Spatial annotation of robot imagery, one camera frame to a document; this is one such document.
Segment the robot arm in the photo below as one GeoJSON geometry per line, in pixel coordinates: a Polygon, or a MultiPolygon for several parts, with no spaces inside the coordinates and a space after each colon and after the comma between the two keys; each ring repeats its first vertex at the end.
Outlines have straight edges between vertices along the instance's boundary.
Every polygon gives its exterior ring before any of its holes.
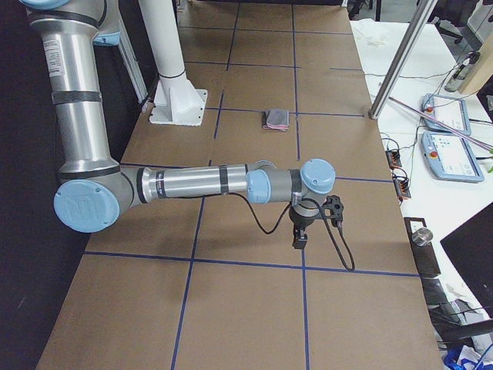
{"type": "Polygon", "coordinates": [[[284,202],[296,249],[305,247],[306,229],[315,220],[327,229],[341,227],[343,205],[331,194],[335,171],[322,159],[295,170],[267,161],[158,171],[121,167],[109,151],[94,55],[98,45],[121,42],[118,3],[27,1],[25,7],[43,41],[60,126],[65,162],[53,203],[66,226],[94,233],[153,200],[232,194],[251,205],[284,202]]]}

